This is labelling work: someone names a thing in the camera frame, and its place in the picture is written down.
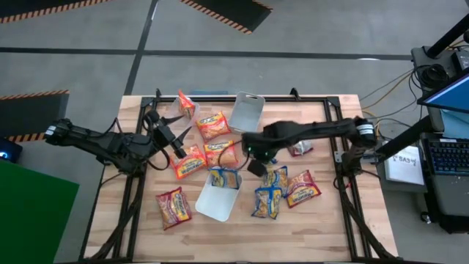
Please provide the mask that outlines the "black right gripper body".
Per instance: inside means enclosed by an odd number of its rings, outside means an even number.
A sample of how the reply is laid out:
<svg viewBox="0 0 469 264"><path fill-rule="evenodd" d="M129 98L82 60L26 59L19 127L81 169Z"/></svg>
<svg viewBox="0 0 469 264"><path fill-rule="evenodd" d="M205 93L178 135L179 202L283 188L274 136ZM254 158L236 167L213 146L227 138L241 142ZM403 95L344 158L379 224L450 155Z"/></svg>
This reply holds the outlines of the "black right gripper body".
<svg viewBox="0 0 469 264"><path fill-rule="evenodd" d="M279 142L279 139L267 137L263 133L243 133L241 135L242 150L251 159L248 171L257 177L266 175L266 164L275 158L279 150Z"/></svg>

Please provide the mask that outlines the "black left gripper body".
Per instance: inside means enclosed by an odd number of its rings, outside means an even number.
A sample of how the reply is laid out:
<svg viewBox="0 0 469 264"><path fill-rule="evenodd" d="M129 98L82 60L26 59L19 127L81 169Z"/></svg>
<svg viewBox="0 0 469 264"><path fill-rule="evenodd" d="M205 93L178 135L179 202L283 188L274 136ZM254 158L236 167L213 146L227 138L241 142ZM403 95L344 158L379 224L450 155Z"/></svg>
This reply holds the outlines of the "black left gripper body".
<svg viewBox="0 0 469 264"><path fill-rule="evenodd" d="M164 147L171 146L174 150L174 154L178 158L184 158L186 153L181 147L174 146L174 140L178 137L175 136L171 131L169 125L163 125L160 121L162 116L156 110L150 110L145 114L145 122L149 129L149 133L153 138L153 142L156 143L156 146L160 149Z"/></svg>

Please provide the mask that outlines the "translucent plastic storage bin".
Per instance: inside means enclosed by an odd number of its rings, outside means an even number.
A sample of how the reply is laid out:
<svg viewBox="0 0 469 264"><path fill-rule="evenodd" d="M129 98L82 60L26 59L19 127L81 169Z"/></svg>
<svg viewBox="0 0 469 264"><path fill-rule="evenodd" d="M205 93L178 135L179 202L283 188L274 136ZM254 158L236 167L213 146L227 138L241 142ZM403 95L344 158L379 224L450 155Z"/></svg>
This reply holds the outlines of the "translucent plastic storage bin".
<svg viewBox="0 0 469 264"><path fill-rule="evenodd" d="M183 118L176 121L174 124L176 126L180 126L180 127L184 127L184 128L189 128L189 127L194 126L196 124L196 121L198 120L199 114L200 114L200 105L198 103L195 103L195 105L196 105L196 110L195 110L195 114L194 114L192 119L188 119L187 117L185 117L183 115ZM180 113L180 110L179 110L179 98L177 97L174 100L174 102L171 104L170 108L169 108L169 116L170 117L177 117L177 116L180 116L180 115L182 115L182 114Z"/></svg>

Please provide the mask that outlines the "orange Maruchan chicken ramen pack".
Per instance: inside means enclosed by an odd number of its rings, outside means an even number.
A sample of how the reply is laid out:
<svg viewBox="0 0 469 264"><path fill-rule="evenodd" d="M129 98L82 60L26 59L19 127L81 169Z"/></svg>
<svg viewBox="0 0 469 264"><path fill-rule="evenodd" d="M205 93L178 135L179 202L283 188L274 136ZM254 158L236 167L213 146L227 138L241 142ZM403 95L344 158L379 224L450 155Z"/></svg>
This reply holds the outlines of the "orange Maruchan chicken ramen pack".
<svg viewBox="0 0 469 264"><path fill-rule="evenodd" d="M235 167L238 165L235 143L233 141L205 144L204 153L209 167Z"/></svg>
<svg viewBox="0 0 469 264"><path fill-rule="evenodd" d="M222 111L209 117L196 121L196 126L204 140L209 142L212 139L231 133L228 122Z"/></svg>
<svg viewBox="0 0 469 264"><path fill-rule="evenodd" d="M179 90L178 92L178 98L180 113L188 119L192 119L196 110L195 103L190 98L188 98L181 90Z"/></svg>
<svg viewBox="0 0 469 264"><path fill-rule="evenodd" d="M185 147L184 151L186 153L184 158L178 158L175 154L170 155L170 165L178 180L207 167L205 154L197 144Z"/></svg>

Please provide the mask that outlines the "blue Maruchan ramen pack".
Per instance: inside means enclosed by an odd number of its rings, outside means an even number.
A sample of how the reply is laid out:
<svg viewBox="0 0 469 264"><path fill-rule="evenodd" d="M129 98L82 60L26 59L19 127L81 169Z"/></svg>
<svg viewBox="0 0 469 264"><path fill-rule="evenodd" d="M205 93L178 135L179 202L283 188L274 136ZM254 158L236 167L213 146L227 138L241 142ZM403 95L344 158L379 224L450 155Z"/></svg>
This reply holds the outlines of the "blue Maruchan ramen pack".
<svg viewBox="0 0 469 264"><path fill-rule="evenodd" d="M209 169L209 173L212 177L212 186L232 189L239 189L240 187L240 180L236 170L216 167Z"/></svg>
<svg viewBox="0 0 469 264"><path fill-rule="evenodd" d="M276 219L282 199L282 191L278 187L261 187L255 190L255 207L251 214L257 218Z"/></svg>
<svg viewBox="0 0 469 264"><path fill-rule="evenodd" d="M279 187L286 188L288 185L287 176L288 168L287 166L279 166L278 161L273 158L267 165L267 172L262 176L262 186L263 187Z"/></svg>

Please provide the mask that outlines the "white plastic storage bin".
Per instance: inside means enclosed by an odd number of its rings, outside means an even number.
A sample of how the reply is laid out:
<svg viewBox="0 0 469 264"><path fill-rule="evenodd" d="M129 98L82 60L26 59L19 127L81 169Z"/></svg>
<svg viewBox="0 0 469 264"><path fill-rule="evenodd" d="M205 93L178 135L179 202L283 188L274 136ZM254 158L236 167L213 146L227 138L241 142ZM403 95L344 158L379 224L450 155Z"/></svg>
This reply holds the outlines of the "white plastic storage bin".
<svg viewBox="0 0 469 264"><path fill-rule="evenodd" d="M238 173L240 187L243 182ZM208 216L220 222L228 220L232 208L235 205L239 189L220 188L211 185L212 177L209 175L205 181L204 187L196 201L195 209L198 213Z"/></svg>
<svg viewBox="0 0 469 264"><path fill-rule="evenodd" d="M238 92L228 125L232 133L257 132L265 99L259 95Z"/></svg>

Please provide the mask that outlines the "red Maruchan beef ramen pack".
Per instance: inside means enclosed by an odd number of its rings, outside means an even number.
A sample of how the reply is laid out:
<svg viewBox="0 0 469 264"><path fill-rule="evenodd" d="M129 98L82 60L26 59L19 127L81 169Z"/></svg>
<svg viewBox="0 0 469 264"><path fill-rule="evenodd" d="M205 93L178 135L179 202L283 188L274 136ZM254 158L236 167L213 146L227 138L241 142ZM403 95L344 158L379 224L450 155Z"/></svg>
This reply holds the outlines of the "red Maruchan beef ramen pack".
<svg viewBox="0 0 469 264"><path fill-rule="evenodd" d="M292 157L297 157L311 152L314 148L311 140L304 140L288 147L287 149Z"/></svg>
<svg viewBox="0 0 469 264"><path fill-rule="evenodd" d="M164 230L192 219L191 208L181 186L159 194L155 199L160 208Z"/></svg>
<svg viewBox="0 0 469 264"><path fill-rule="evenodd" d="M321 195L319 187L307 169L287 181L287 205L293 208L309 199Z"/></svg>

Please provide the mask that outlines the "black hazard-striped mat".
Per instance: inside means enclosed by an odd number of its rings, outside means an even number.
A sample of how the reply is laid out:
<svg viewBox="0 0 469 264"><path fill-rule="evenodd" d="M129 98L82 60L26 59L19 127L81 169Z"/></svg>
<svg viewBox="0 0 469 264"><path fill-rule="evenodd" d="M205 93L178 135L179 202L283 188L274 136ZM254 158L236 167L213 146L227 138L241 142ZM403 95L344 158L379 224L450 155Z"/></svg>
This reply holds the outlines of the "black hazard-striped mat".
<svg viewBox="0 0 469 264"><path fill-rule="evenodd" d="M258 0L179 1L243 34L252 34L273 11Z"/></svg>
<svg viewBox="0 0 469 264"><path fill-rule="evenodd" d="M11 142L44 139L54 121L64 118L70 91L0 96L0 138Z"/></svg>
<svg viewBox="0 0 469 264"><path fill-rule="evenodd" d="M0 0L0 23L88 7L110 0Z"/></svg>

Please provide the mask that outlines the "black stand pole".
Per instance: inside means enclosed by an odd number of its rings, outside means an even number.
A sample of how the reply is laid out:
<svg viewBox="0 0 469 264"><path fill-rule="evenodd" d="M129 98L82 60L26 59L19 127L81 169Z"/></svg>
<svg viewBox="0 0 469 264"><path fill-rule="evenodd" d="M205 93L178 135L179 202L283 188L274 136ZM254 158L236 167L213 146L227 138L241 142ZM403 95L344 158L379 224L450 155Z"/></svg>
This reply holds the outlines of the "black stand pole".
<svg viewBox="0 0 469 264"><path fill-rule="evenodd" d="M466 33L467 30L469 30L469 13L448 30L434 45L426 48L425 54L429 58L435 59L458 37Z"/></svg>
<svg viewBox="0 0 469 264"><path fill-rule="evenodd" d="M416 124L399 134L395 139L390 140L376 150L377 162L380 164L399 151L405 149L420 139L421 134L433 132L432 121L426 116Z"/></svg>

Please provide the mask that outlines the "white paper sheet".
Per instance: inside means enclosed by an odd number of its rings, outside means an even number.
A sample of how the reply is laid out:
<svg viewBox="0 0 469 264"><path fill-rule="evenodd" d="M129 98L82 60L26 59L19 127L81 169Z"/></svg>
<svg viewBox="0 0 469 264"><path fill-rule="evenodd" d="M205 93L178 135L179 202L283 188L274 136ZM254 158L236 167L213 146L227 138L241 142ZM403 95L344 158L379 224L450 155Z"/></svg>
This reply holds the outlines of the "white paper sheet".
<svg viewBox="0 0 469 264"><path fill-rule="evenodd" d="M408 146L384 162L386 180L424 185L418 147Z"/></svg>

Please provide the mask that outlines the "green board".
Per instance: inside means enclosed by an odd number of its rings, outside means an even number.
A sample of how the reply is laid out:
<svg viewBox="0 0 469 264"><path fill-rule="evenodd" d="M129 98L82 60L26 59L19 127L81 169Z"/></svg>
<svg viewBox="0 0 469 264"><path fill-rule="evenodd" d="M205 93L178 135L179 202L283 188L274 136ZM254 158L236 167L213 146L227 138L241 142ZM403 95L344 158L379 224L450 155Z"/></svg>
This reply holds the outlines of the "green board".
<svg viewBox="0 0 469 264"><path fill-rule="evenodd" d="M0 264L52 264L78 189L0 161Z"/></svg>

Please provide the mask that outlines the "black device with blue light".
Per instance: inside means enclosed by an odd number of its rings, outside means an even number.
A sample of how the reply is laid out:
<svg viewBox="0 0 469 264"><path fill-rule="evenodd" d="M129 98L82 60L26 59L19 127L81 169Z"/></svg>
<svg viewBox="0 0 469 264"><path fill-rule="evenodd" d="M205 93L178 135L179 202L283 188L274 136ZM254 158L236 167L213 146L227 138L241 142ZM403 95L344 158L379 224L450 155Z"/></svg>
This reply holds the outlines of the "black device with blue light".
<svg viewBox="0 0 469 264"><path fill-rule="evenodd" d="M16 164L22 150L19 144L0 138L0 159Z"/></svg>

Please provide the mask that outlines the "grey equipment box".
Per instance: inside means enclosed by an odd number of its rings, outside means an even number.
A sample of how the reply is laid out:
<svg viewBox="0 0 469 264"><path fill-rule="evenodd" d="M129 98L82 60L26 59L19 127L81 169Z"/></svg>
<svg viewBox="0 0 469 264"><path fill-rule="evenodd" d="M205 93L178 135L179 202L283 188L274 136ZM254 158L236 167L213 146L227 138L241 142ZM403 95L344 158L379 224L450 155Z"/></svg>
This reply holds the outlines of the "grey equipment box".
<svg viewBox="0 0 469 264"><path fill-rule="evenodd" d="M441 88L450 78L469 68L469 45L446 49L435 59L425 54L426 48L429 46L411 50L414 66L412 82L425 95Z"/></svg>

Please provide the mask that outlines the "black laptop keyboard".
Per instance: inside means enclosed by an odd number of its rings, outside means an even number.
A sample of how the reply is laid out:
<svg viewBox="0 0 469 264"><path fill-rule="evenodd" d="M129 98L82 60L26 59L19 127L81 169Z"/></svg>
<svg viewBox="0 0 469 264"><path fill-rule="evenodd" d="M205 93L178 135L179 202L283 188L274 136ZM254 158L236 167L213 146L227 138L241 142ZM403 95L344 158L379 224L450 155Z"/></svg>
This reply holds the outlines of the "black laptop keyboard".
<svg viewBox="0 0 469 264"><path fill-rule="evenodd" d="M422 144L440 212L469 217L469 139L428 133Z"/></svg>

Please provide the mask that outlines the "light blue sheet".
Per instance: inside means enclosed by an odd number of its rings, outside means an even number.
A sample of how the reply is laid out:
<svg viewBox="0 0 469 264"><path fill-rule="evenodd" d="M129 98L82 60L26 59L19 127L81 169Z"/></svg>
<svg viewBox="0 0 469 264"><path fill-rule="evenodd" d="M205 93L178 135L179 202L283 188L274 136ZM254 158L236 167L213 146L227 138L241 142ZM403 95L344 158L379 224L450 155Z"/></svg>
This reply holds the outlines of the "light blue sheet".
<svg viewBox="0 0 469 264"><path fill-rule="evenodd" d="M441 109L444 125L443 136L453 139L469 139L469 114Z"/></svg>

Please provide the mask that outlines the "monitor with blue screen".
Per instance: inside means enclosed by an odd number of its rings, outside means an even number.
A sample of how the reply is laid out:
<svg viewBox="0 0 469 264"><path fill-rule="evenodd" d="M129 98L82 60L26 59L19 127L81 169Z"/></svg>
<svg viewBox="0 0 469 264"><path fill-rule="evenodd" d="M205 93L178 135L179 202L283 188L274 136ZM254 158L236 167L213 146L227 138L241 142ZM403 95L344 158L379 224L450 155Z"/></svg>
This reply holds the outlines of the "monitor with blue screen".
<svg viewBox="0 0 469 264"><path fill-rule="evenodd" d="M419 98L417 104L469 114L469 68Z"/></svg>

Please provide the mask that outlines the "black aluminium table frame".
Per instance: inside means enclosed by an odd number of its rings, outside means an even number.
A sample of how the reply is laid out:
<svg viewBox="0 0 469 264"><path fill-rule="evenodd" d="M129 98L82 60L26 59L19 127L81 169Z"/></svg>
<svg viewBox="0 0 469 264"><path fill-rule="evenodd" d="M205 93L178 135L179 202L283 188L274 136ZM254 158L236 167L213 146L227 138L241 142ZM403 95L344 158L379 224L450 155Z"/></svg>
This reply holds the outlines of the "black aluminium table frame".
<svg viewBox="0 0 469 264"><path fill-rule="evenodd" d="M262 95L266 102L260 129L278 120L321 122L362 115L357 95ZM196 211L196 201L208 180L207 170L177 180L172 169L149 168L145 176L119 176L100 187L90 219L80 263L357 263L389 264L378 257L358 225L341 205L333 187L336 176L334 151L346 150L345 139L320 139L313 153L292 158L280 151L277 159L294 175L309 169L322 195L292 209L281 203L277 220L251 217L254 189L260 178L245 169L242 185L229 218L218 221ZM157 194L182 187L193 218L163 231L155 200ZM393 256L396 244L385 208L380 181L364 173L347 189L352 204L361 204L360 215L376 239ZM111 241L111 231L133 213L122 234L116 235L107 257L98 251Z"/></svg>

